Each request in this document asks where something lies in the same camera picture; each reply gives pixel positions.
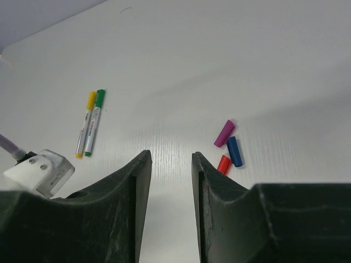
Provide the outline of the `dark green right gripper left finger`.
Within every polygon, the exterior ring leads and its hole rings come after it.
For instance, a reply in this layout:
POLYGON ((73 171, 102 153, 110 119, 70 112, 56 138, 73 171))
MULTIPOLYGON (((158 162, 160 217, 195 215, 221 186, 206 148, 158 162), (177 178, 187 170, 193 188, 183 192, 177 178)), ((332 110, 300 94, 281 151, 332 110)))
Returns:
POLYGON ((151 168, 144 150, 66 198, 1 192, 1 262, 138 262, 151 168))

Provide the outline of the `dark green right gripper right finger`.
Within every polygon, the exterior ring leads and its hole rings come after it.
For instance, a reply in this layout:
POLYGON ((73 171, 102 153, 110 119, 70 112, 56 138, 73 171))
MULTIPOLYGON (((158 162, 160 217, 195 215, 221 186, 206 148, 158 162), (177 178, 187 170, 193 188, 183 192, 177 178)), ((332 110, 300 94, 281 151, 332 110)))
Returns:
POLYGON ((350 262, 350 184, 247 189, 200 152, 191 175, 201 262, 350 262))

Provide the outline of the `white marker yellow end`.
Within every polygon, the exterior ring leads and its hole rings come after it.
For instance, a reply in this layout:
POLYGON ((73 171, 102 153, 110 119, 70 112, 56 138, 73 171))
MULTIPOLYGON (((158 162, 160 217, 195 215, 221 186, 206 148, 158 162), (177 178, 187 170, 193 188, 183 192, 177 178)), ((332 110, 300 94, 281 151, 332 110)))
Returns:
POLYGON ((81 158, 83 156, 83 149, 84 149, 84 143, 85 143, 85 139, 86 139, 86 132, 88 129, 88 123, 90 120, 91 113, 92 113, 92 111, 87 110, 87 109, 84 112, 83 124, 82 124, 82 128, 80 130, 78 143, 77 143, 77 147, 76 147, 76 152, 75 152, 76 158, 81 158))

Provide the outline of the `white marker green end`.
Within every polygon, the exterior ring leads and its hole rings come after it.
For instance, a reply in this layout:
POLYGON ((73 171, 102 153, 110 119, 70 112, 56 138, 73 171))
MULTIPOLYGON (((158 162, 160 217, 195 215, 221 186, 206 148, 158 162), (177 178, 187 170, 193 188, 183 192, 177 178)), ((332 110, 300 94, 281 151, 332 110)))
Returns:
POLYGON ((101 108, 98 108, 94 105, 93 115, 92 115, 92 119, 90 121, 87 142, 86 142, 86 146, 85 146, 85 150, 84 150, 84 155, 86 157, 90 157, 92 155, 94 138, 95 138, 95 134, 96 134, 97 127, 98 127, 100 112, 101 112, 101 108))

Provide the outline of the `yellow pen cap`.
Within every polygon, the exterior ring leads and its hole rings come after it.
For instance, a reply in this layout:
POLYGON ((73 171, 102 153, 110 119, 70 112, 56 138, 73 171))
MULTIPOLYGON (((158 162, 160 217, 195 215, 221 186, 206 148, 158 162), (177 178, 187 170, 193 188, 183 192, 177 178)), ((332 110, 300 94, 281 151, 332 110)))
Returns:
POLYGON ((89 97, 88 97, 88 101, 87 101, 87 105, 86 105, 86 109, 92 111, 93 107, 95 105, 95 98, 96 98, 96 92, 90 92, 89 93, 89 97))

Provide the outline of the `green pen cap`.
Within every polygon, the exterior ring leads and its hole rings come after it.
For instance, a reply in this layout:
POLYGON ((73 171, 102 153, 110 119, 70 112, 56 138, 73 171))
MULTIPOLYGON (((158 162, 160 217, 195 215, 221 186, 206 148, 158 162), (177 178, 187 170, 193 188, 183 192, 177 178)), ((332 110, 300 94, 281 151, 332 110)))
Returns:
POLYGON ((97 96, 95 100, 95 106, 98 108, 102 108, 103 103, 104 103, 104 98, 105 98, 106 90, 105 89, 99 89, 97 91, 97 96))

